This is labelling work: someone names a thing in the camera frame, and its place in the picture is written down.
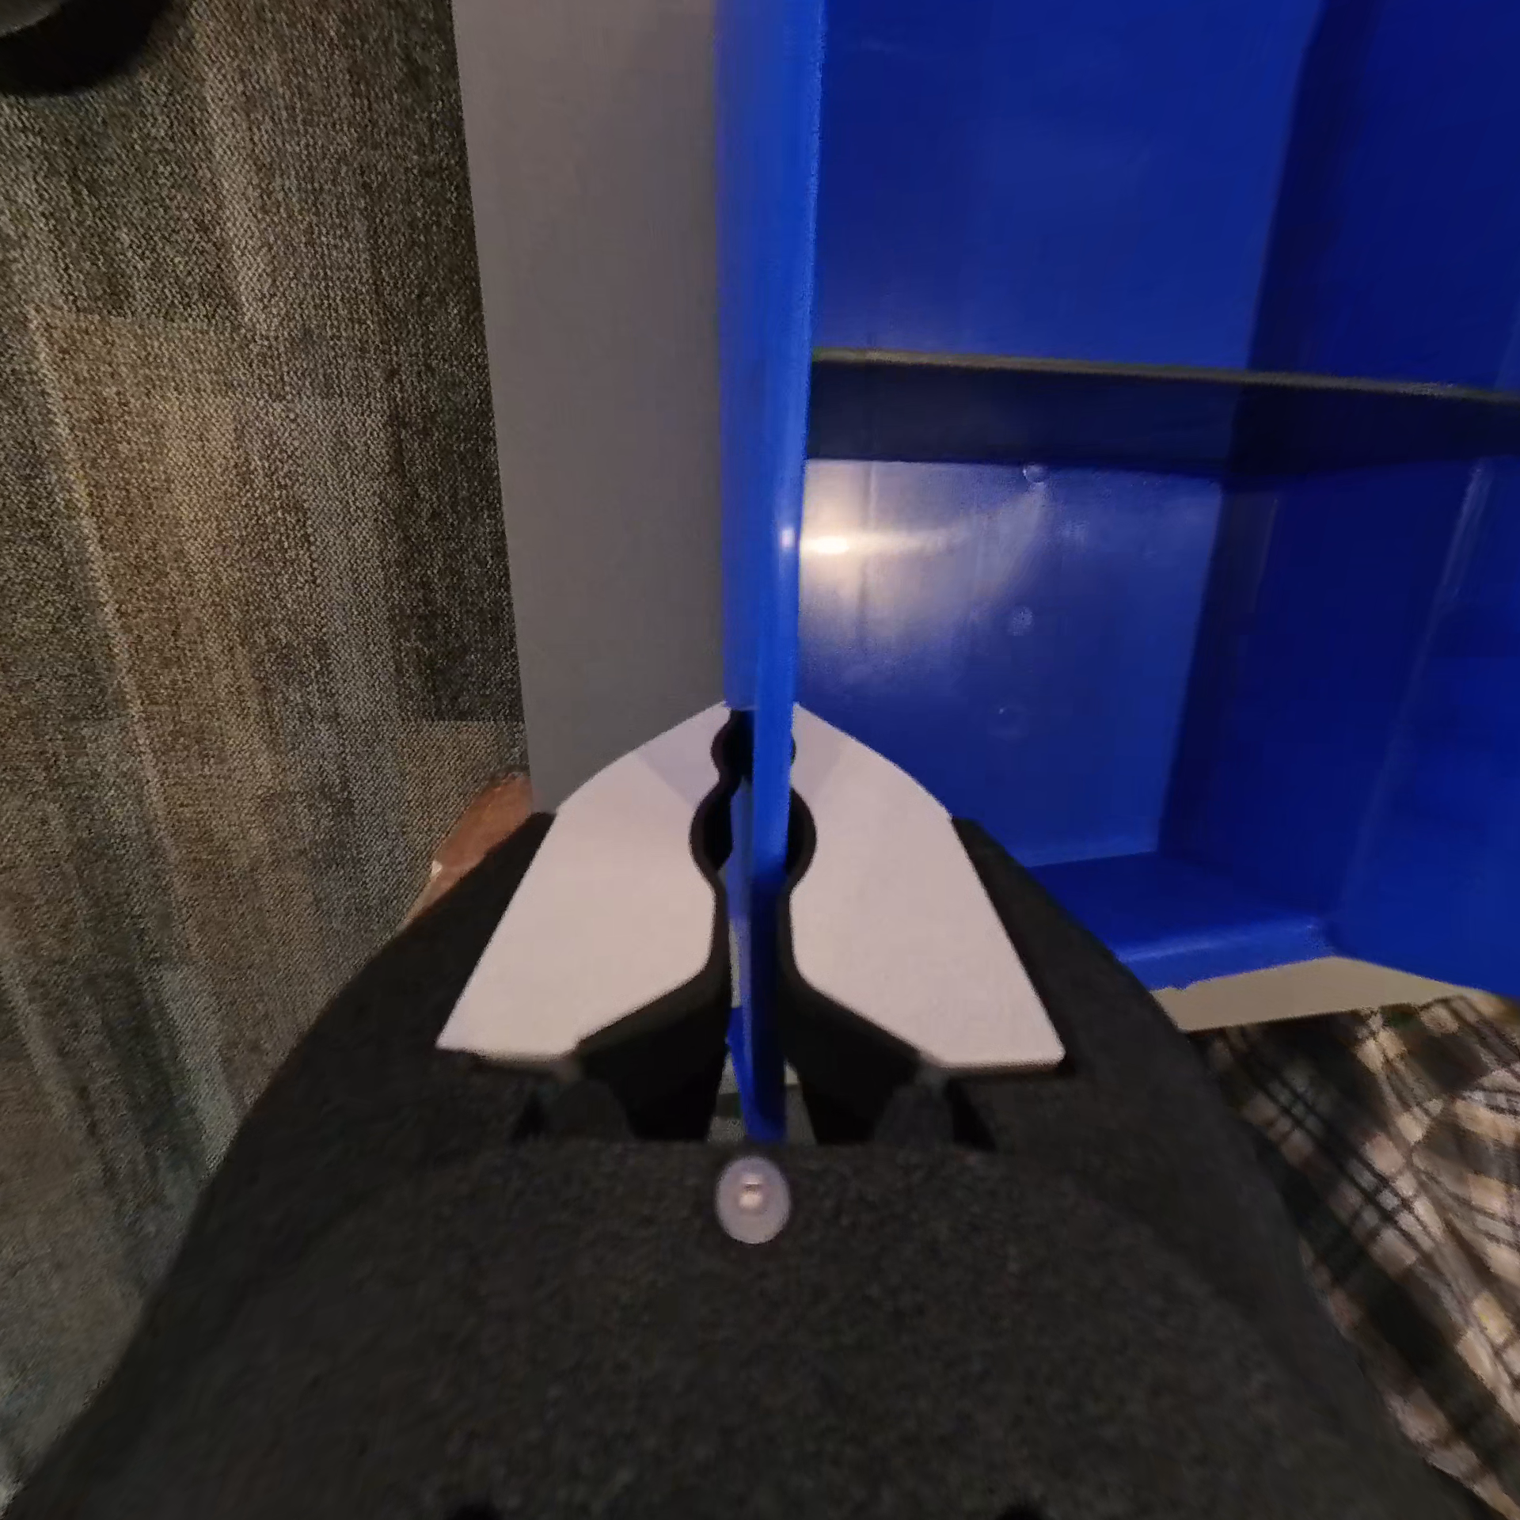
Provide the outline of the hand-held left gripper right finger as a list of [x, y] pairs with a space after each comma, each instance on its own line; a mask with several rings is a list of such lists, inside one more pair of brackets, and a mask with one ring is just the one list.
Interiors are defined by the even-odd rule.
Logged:
[[791, 735], [791, 788], [811, 827], [790, 896], [804, 988], [932, 1072], [1054, 1072], [1061, 1037], [949, 809], [808, 710]]

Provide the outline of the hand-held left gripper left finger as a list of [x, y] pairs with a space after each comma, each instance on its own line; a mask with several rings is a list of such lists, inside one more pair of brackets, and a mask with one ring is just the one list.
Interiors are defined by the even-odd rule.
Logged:
[[728, 911], [694, 827], [719, 784], [714, 704], [581, 784], [558, 809], [438, 1037], [442, 1052], [556, 1066], [717, 967]]

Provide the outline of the blue plastic bin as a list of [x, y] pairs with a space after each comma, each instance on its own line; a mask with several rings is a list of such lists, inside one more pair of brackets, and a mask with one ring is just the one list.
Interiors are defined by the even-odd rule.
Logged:
[[717, 4], [726, 686], [1151, 988], [1517, 996], [1517, 4]]

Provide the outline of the dark round object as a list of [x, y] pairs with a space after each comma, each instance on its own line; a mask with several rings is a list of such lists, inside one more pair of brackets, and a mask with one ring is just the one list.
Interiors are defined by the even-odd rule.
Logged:
[[163, 10], [163, 2], [4, 2], [2, 95], [66, 96], [118, 76]]

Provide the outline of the wooden post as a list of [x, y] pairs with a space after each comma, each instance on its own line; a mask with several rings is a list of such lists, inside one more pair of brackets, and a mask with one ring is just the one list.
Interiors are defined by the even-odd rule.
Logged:
[[504, 846], [534, 813], [534, 793], [525, 773], [495, 779], [464, 809], [435, 849], [429, 878], [402, 925], [417, 922], [451, 894], [486, 858]]

